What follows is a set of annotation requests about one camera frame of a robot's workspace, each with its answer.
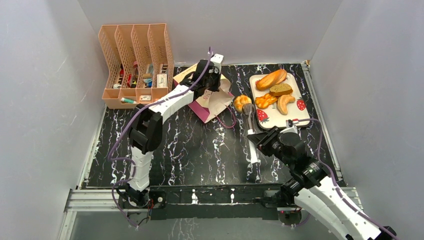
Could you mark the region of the pink and tan paper bag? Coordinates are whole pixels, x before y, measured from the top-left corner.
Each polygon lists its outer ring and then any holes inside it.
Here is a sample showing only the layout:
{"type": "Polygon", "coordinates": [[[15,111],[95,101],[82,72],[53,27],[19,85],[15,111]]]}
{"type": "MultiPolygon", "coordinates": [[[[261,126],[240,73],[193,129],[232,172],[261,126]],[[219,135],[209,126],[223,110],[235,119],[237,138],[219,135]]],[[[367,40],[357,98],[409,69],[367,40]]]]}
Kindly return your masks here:
{"type": "Polygon", "coordinates": [[[188,104],[188,107],[206,124],[226,110],[232,103],[234,95],[230,93],[230,86],[231,82],[221,74],[219,90],[206,90],[202,96],[188,104]]]}

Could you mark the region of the round orange fake bun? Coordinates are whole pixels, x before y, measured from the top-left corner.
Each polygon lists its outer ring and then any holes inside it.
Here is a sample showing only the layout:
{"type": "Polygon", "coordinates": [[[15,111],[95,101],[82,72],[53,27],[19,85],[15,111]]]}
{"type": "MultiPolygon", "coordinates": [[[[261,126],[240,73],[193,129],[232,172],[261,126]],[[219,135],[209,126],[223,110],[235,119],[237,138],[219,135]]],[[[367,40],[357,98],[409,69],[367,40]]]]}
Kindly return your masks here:
{"type": "Polygon", "coordinates": [[[252,103],[251,98],[244,94],[237,96],[233,101],[234,107],[236,111],[239,113],[243,112],[244,105],[251,104],[251,103],[252,103]]]}

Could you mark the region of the tan fake croissant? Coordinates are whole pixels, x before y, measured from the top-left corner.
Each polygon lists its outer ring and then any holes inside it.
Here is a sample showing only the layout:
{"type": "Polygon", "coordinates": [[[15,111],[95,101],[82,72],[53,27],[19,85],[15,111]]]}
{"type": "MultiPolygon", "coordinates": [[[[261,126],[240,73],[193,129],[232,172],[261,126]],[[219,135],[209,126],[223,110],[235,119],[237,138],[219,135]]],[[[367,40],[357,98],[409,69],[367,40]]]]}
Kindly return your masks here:
{"type": "Polygon", "coordinates": [[[294,103],[295,101],[296,101],[296,98],[292,96],[291,94],[280,96],[277,100],[277,108],[279,112],[282,115],[287,115],[289,113],[287,105],[294,103]]]}

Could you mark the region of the metal tongs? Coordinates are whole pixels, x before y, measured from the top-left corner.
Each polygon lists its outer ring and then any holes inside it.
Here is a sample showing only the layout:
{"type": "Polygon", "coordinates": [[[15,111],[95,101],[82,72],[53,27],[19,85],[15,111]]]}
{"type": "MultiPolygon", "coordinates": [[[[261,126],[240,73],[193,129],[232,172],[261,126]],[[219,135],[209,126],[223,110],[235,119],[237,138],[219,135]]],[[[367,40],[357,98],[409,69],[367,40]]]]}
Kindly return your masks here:
{"type": "MultiPolygon", "coordinates": [[[[244,104],[242,107],[242,113],[245,116],[247,121],[247,135],[254,134],[255,133],[255,128],[253,125],[253,118],[255,113],[254,105],[252,103],[244,104]]],[[[256,145],[249,139],[247,141],[248,141],[249,152],[250,152],[250,163],[257,164],[260,161],[258,159],[256,145]]]]}

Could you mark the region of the orange braided fake bread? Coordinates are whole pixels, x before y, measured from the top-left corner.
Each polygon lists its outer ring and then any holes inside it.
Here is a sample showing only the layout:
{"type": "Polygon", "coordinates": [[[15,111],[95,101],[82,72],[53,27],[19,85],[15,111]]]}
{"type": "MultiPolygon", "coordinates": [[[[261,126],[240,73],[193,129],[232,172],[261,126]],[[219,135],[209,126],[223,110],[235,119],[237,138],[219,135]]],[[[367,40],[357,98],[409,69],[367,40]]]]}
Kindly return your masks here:
{"type": "Polygon", "coordinates": [[[277,101],[278,101],[277,97],[272,96],[270,93],[267,93],[263,96],[256,97],[255,105],[257,106],[258,109],[266,109],[277,101]]]}

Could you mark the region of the brown fake bread slice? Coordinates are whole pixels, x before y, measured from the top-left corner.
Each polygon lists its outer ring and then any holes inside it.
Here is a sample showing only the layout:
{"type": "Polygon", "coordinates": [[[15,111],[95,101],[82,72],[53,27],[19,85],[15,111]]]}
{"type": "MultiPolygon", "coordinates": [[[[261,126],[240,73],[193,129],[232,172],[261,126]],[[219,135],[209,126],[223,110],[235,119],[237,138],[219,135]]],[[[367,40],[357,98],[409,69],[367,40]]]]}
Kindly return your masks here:
{"type": "Polygon", "coordinates": [[[273,97],[290,95],[293,93],[292,87],[287,83],[279,83],[269,89],[269,94],[273,97]]]}

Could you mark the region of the long orange fake baguette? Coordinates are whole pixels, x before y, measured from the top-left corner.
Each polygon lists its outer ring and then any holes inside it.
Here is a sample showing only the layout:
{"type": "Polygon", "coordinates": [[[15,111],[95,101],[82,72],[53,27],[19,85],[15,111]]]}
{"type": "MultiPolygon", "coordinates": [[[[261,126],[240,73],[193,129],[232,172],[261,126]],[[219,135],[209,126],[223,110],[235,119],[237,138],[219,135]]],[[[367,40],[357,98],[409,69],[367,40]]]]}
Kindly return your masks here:
{"type": "Polygon", "coordinates": [[[271,87],[282,83],[286,80],[287,71],[285,69],[279,69],[274,72],[271,72],[255,83],[256,89],[258,91],[265,91],[271,87]]]}

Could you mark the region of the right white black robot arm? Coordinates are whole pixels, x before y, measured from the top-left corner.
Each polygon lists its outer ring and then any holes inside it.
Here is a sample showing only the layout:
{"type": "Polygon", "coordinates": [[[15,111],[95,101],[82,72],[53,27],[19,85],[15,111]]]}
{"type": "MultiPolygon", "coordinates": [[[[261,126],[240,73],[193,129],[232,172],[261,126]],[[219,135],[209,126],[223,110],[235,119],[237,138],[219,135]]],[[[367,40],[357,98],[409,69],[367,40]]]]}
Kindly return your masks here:
{"type": "Polygon", "coordinates": [[[296,126],[273,127],[250,133],[249,142],[268,157],[289,168],[291,179],[277,191],[254,199],[265,207],[295,207],[309,212],[339,240],[395,240],[396,232],[367,216],[337,185],[331,168],[308,155],[296,126]]]}

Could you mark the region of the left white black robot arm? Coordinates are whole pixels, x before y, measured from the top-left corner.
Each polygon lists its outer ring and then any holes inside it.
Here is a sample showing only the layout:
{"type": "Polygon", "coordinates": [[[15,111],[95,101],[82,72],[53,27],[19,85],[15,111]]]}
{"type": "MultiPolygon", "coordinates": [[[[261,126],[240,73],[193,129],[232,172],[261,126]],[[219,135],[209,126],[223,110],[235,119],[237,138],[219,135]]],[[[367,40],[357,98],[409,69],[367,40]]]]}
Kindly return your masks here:
{"type": "Polygon", "coordinates": [[[162,142],[164,122],[179,109],[201,97],[206,90],[217,92],[221,85],[223,56],[202,59],[167,95],[149,104],[139,104],[128,132],[133,165],[130,180],[121,197],[132,206],[144,208],[149,203],[150,164],[154,151],[162,142]]]}

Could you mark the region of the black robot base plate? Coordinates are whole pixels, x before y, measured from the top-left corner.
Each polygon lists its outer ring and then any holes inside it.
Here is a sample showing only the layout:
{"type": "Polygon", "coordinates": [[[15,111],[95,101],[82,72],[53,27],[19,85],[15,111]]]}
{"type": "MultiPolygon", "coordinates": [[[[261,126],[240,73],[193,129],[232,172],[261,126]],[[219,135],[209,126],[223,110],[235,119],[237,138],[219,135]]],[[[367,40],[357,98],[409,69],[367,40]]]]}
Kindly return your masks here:
{"type": "Polygon", "coordinates": [[[143,191],[117,187],[118,205],[130,213],[147,211],[151,220],[182,218],[278,220],[300,224],[308,216],[292,202],[274,199],[280,184],[152,186],[143,191]]]}

